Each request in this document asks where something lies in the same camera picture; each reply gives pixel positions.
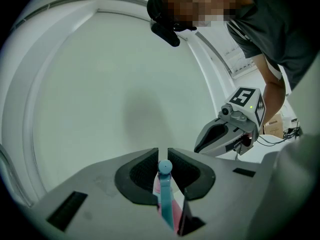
dark gray shirt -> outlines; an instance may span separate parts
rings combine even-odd
[[[227,26],[246,58],[264,54],[271,65],[283,66],[291,89],[315,59],[319,31],[310,17],[315,17],[314,1],[253,0],[254,4],[235,11],[234,22],[249,40]]]

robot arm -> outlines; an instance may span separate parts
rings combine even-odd
[[[200,132],[195,153],[217,157],[234,150],[242,155],[253,147],[266,114],[260,90],[239,87],[225,103],[218,117]]]

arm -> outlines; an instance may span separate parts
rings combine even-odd
[[[263,54],[252,57],[252,60],[259,69],[265,82],[263,92],[263,99],[266,106],[266,112],[263,120],[264,125],[281,109],[284,104],[286,97],[286,85],[283,77],[279,80],[270,71],[266,57]]]

person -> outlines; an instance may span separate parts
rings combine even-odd
[[[167,17],[186,29],[205,27],[223,16],[230,35],[265,81],[265,124],[285,101],[278,65],[293,90],[319,52],[317,24],[310,21],[316,15],[313,3],[316,0],[148,0],[147,11],[155,21],[161,13],[162,24]]]

cardboard box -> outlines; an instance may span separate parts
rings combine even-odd
[[[264,134],[274,135],[278,138],[284,138],[284,124],[280,114],[276,114],[264,126]]]

